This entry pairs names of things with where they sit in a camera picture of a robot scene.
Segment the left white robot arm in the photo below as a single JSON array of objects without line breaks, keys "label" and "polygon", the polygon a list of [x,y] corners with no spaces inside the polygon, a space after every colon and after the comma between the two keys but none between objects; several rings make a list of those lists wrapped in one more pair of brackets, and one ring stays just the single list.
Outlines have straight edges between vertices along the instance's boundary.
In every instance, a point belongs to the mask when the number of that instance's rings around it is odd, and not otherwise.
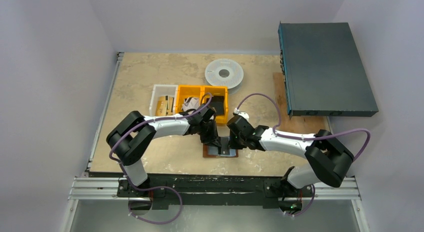
[{"label": "left white robot arm", "polygon": [[112,154],[117,156],[120,167],[131,181],[130,191],[144,196],[149,190],[142,156],[156,138],[197,134],[202,144],[220,148],[215,114],[206,104],[172,116],[149,117],[139,111],[130,112],[106,137]]}]

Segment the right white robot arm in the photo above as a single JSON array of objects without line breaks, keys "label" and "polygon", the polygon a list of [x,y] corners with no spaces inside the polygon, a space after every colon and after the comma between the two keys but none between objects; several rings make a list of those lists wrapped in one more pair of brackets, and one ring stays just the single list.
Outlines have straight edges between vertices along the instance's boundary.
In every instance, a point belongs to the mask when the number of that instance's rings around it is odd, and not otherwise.
[{"label": "right white robot arm", "polygon": [[354,155],[327,130],[321,129],[316,134],[274,131],[263,125],[253,127],[241,114],[234,115],[227,127],[230,141],[237,148],[279,151],[307,160],[307,164],[284,175],[280,187],[286,195],[317,182],[340,187],[354,161]]}]

